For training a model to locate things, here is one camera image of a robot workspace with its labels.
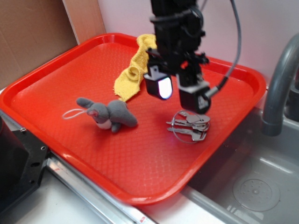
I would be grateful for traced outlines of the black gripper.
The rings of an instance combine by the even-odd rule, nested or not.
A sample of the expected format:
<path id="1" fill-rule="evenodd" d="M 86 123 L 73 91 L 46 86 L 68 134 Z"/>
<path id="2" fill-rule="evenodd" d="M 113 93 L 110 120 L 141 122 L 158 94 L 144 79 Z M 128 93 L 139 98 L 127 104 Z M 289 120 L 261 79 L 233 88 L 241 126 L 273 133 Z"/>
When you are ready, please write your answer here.
<path id="1" fill-rule="evenodd" d="M 167 74 L 176 74 L 182 108 L 205 114 L 211 106 L 211 100 L 205 96 L 210 84 L 202 78 L 200 67 L 208 59 L 204 54 L 195 54 L 205 36 L 197 2 L 153 0 L 151 8 L 154 15 L 150 22 L 157 46 L 147 50 L 148 73 L 143 76 L 147 93 L 161 100 L 169 99 L 173 87 Z"/>

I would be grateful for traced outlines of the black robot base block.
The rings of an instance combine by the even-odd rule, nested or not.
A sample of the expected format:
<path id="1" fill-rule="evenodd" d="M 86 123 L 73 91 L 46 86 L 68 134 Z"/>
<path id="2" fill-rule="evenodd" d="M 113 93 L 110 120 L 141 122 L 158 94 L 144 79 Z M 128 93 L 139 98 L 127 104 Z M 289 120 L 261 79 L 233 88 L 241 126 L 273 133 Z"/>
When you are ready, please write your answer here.
<path id="1" fill-rule="evenodd" d="M 49 154 L 46 144 L 30 131 L 12 131 L 0 119 L 0 214 L 40 187 Z"/>

